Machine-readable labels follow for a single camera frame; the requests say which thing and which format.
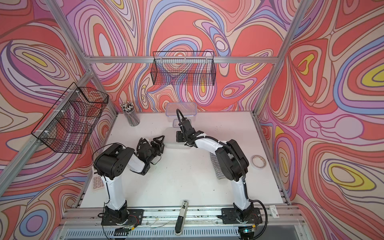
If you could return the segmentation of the grey striped cloth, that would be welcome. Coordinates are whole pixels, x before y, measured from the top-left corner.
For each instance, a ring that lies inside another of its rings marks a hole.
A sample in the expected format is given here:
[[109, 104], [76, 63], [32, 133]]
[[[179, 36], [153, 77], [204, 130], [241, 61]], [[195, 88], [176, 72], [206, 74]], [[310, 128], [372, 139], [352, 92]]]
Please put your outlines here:
[[214, 167], [217, 179], [218, 180], [225, 179], [226, 177], [225, 177], [225, 175], [223, 174], [223, 172], [221, 170], [221, 167], [220, 167], [220, 164], [219, 164], [217, 156], [212, 154], [212, 153], [210, 153], [210, 159], [211, 159], [212, 165]]

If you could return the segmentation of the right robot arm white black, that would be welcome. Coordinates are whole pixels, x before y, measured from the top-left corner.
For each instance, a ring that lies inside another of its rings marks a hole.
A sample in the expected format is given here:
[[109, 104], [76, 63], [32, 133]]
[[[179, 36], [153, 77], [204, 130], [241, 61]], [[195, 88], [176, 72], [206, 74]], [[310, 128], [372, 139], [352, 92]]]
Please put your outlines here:
[[219, 171], [232, 184], [236, 219], [241, 223], [245, 222], [254, 210], [254, 204], [246, 191], [249, 161], [239, 144], [235, 140], [219, 141], [202, 131], [196, 131], [180, 111], [177, 115], [180, 127], [177, 132], [177, 142], [184, 142], [185, 146], [203, 149], [216, 156]]

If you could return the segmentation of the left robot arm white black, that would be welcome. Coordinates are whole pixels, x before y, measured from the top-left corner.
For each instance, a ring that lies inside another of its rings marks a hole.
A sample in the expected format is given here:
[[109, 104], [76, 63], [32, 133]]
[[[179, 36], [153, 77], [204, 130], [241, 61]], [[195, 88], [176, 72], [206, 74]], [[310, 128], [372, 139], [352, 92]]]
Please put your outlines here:
[[125, 225], [130, 214], [127, 200], [123, 195], [122, 174], [129, 169], [144, 176], [148, 173], [156, 157], [164, 153], [165, 136], [153, 138], [152, 141], [141, 138], [135, 149], [120, 143], [108, 144], [100, 155], [93, 160], [93, 167], [101, 177], [107, 191], [108, 200], [104, 206], [102, 225]]

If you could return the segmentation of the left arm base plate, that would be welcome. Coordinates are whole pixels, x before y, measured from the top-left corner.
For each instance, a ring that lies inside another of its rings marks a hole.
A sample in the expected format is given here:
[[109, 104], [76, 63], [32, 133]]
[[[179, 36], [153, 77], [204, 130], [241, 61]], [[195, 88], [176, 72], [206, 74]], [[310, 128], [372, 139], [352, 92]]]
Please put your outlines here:
[[143, 209], [115, 211], [107, 209], [102, 216], [102, 226], [139, 226], [143, 220]]

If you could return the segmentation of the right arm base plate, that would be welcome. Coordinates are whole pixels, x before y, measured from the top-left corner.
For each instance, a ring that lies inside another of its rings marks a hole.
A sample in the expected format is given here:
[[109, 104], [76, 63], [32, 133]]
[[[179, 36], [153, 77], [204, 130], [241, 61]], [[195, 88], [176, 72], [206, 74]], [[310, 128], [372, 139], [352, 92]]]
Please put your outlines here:
[[221, 214], [218, 218], [223, 221], [224, 224], [262, 224], [263, 218], [259, 208], [248, 208], [241, 211], [236, 208], [222, 208]]

